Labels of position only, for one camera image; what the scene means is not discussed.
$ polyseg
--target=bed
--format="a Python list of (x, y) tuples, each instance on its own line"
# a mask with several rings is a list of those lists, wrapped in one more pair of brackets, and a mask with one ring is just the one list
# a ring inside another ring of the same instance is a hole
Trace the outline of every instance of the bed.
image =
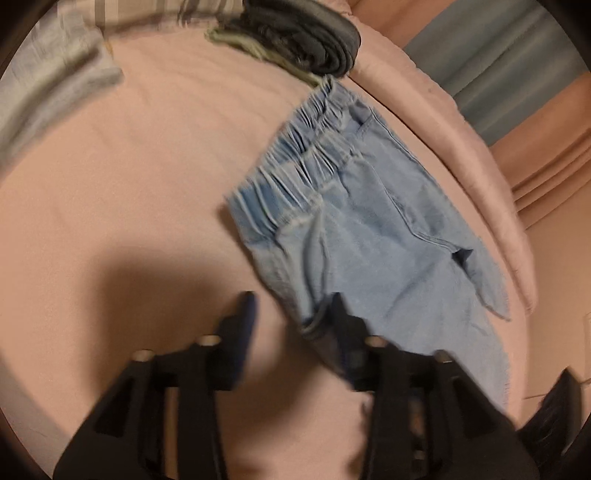
[[(518, 420), (535, 276), (509, 187), (453, 101), (351, 19), (362, 48), (343, 84), (380, 111), (503, 272), (511, 321), (489, 318), (511, 366), (506, 412)], [(246, 379), (219, 396), (230, 477), (356, 478), (367, 398), (294, 334), (224, 201), (310, 87), (209, 43), (203, 27), (110, 44), (125, 81), (59, 123), (0, 185), (0, 407), (9, 424), (51, 474), (133, 351), (186, 346), (253, 290), (261, 313)]]

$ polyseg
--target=black plastic bracket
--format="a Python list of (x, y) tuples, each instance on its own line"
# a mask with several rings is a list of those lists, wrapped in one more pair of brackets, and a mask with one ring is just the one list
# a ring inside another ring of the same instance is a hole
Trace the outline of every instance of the black plastic bracket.
[(215, 335), (168, 355), (140, 351), (82, 424), (54, 480), (168, 480), (164, 475), (164, 394), (178, 387), (180, 480), (227, 480), (217, 427), (216, 390), (241, 377), (256, 317), (246, 293)]

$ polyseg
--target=gray curtain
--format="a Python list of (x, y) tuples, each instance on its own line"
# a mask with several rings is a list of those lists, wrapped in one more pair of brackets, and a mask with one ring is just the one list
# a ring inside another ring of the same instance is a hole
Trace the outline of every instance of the gray curtain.
[(488, 145), (587, 71), (535, 0), (456, 0), (404, 50)]

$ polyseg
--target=elastic waistband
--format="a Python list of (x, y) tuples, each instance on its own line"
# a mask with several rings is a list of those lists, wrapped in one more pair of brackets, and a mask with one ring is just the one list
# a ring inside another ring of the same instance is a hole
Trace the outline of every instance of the elastic waistband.
[(294, 112), (261, 164), (228, 199), (246, 244), (272, 238), (307, 212), (345, 165), (371, 109), (331, 77)]

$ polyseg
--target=gray cloth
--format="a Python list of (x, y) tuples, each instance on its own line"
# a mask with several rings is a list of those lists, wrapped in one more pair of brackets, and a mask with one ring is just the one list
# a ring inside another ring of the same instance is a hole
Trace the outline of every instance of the gray cloth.
[(361, 46), (357, 28), (314, 0), (249, 0), (224, 30), (250, 35), (299, 69), (342, 77)]
[(98, 29), (77, 12), (47, 13), (0, 79), (0, 176), (56, 120), (121, 78)]

